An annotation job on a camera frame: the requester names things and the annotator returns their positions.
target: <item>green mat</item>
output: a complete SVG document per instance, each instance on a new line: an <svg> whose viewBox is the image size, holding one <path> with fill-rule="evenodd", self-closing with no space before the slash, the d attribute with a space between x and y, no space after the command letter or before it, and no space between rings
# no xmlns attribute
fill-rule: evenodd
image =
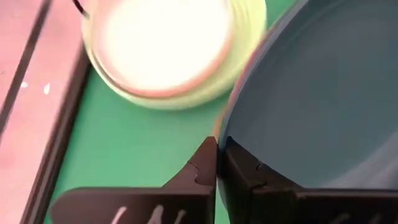
<svg viewBox="0 0 398 224"><path fill-rule="evenodd" d="M268 24L293 2L267 0ZM76 187L163 185L211 135L227 102L224 95L189 110L149 110L118 96L92 70L53 199ZM216 224L229 223L220 197L216 203Z"/></svg>

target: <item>white speck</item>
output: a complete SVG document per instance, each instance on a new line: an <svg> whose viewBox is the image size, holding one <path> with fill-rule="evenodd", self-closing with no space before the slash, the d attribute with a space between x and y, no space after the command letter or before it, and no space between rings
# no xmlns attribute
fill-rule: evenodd
<svg viewBox="0 0 398 224"><path fill-rule="evenodd" d="M27 87L27 82L22 82L21 83L21 88L26 88Z"/></svg>
<svg viewBox="0 0 398 224"><path fill-rule="evenodd" d="M49 83L44 87L43 92L46 95L48 95L50 93L50 84Z"/></svg>

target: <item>black plastic piece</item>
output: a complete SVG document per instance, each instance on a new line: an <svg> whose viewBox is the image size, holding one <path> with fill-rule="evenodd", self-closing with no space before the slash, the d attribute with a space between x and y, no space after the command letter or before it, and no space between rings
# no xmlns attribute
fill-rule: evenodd
<svg viewBox="0 0 398 224"><path fill-rule="evenodd" d="M208 137L161 188L81 188L52 206L53 224L212 224L217 143Z"/></svg>
<svg viewBox="0 0 398 224"><path fill-rule="evenodd" d="M221 187L231 224L249 223L252 215L252 198L255 189L300 188L291 180L263 164L231 137L226 142L226 150L221 168Z"/></svg>
<svg viewBox="0 0 398 224"><path fill-rule="evenodd" d="M398 223L398 191L305 189L228 138L222 183L232 224Z"/></svg>

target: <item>black cord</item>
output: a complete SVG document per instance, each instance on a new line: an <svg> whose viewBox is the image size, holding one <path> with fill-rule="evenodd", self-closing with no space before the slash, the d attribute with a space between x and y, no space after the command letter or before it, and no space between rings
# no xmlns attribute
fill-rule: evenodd
<svg viewBox="0 0 398 224"><path fill-rule="evenodd" d="M79 10L79 12L86 17L87 19L90 18L90 16L88 15L87 11L85 11L85 9L83 9L83 6L81 6L79 0L72 0L73 3L75 4L77 10Z"/></svg>

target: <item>white lettering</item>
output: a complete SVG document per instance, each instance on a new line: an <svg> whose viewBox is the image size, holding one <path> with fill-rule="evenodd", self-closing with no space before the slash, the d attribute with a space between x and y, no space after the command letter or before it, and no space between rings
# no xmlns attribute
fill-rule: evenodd
<svg viewBox="0 0 398 224"><path fill-rule="evenodd" d="M120 217L122 217L123 213L127 210L127 207L123 206L118 209L116 215L114 216L111 224L118 224Z"/></svg>
<svg viewBox="0 0 398 224"><path fill-rule="evenodd" d="M127 207L120 207L113 217L111 224L118 224L125 211L127 211ZM162 205L156 206L147 224L162 224L163 211L164 207ZM187 214L185 210L178 211L174 224L180 224L185 214Z"/></svg>
<svg viewBox="0 0 398 224"><path fill-rule="evenodd" d="M185 215L186 213L187 213L187 211L185 211L185 210L180 210L180 211L178 212L178 215L177 215L177 218L175 219L174 224L180 224L182 218L184 217L184 215Z"/></svg>
<svg viewBox="0 0 398 224"><path fill-rule="evenodd" d="M152 216L148 221L148 224L162 224L162 214L163 214L163 206L156 206L155 210L152 212Z"/></svg>

